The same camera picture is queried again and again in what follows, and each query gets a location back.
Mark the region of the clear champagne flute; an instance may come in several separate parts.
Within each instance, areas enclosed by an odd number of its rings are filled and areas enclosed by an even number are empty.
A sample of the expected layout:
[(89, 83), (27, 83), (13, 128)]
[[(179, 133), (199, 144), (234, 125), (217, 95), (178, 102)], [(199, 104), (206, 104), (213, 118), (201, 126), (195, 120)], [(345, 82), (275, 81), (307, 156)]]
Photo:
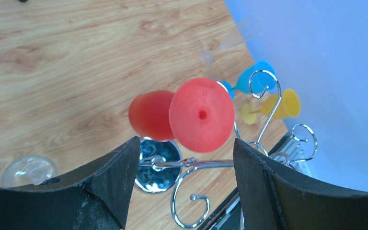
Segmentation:
[(245, 44), (256, 38), (261, 33), (261, 30), (261, 19), (254, 14), (249, 14), (231, 27), (222, 39), (212, 39), (207, 42), (198, 33), (191, 31), (187, 35), (186, 41), (195, 47), (202, 64), (212, 66), (216, 61), (216, 50), (230, 49)]

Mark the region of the chrome wine glass rack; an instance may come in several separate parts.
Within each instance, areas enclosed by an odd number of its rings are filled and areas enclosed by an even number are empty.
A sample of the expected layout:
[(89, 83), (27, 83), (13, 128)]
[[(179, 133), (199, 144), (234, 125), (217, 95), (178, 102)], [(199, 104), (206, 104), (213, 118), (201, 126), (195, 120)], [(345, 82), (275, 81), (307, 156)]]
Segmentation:
[[(235, 91), (248, 94), (264, 95), (268, 90), (279, 86), (278, 80), (272, 70), (254, 70), (250, 74), (243, 73), (237, 83), (232, 87), (222, 81), (221, 86), (234, 98)], [(301, 112), (299, 96), (293, 89), (285, 89), (281, 92), (281, 100), (274, 94), (266, 99), (258, 110), (254, 110), (251, 104), (245, 104), (241, 109), (241, 115), (245, 123), (251, 123), (253, 115), (262, 113), (268, 120), (274, 118), (296, 117)], [(171, 197), (172, 218), (178, 226), (184, 229), (199, 227), (208, 217), (210, 211), (210, 199), (206, 195), (190, 195), (191, 201), (204, 201), (205, 210), (195, 223), (184, 223), (178, 217), (176, 199), (180, 185), (190, 174), (202, 169), (230, 168), (232, 160), (201, 161), (196, 158), (183, 159), (178, 147), (173, 141), (156, 142), (150, 138), (144, 138), (140, 144), (140, 164), (135, 183), (143, 191), (148, 193), (162, 193), (169, 188), (173, 189)]]

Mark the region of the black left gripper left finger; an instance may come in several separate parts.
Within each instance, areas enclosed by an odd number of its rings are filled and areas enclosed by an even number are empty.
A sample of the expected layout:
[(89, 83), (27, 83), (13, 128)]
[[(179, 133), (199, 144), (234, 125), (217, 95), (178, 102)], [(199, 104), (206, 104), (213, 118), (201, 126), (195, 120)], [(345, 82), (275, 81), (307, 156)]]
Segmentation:
[(123, 230), (140, 139), (39, 185), (0, 187), (0, 230)]

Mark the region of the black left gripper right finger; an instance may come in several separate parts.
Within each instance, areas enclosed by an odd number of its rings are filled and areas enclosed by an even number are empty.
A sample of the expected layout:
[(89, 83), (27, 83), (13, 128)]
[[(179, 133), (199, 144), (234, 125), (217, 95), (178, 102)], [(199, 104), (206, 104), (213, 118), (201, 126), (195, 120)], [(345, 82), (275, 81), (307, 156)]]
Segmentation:
[(234, 169), (248, 230), (368, 230), (368, 192), (299, 173), (235, 139)]

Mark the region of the red wine glass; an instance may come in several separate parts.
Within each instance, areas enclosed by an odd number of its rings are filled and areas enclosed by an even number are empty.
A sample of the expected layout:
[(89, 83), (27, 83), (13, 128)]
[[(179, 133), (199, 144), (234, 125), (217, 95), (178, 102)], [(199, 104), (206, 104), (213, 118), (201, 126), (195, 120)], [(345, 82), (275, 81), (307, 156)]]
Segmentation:
[(231, 136), (235, 110), (230, 94), (216, 80), (194, 78), (176, 92), (139, 94), (129, 105), (128, 119), (140, 136), (177, 140), (190, 151), (209, 153)]

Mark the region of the clear ribbed goblet glass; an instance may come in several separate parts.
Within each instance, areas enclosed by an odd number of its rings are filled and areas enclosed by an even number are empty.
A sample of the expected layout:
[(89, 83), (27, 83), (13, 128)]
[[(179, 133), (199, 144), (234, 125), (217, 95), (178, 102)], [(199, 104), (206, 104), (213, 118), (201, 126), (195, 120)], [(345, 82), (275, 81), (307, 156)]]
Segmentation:
[(45, 156), (31, 155), (21, 157), (10, 163), (3, 171), (2, 187), (18, 187), (27, 184), (39, 185), (59, 175), (54, 161)]

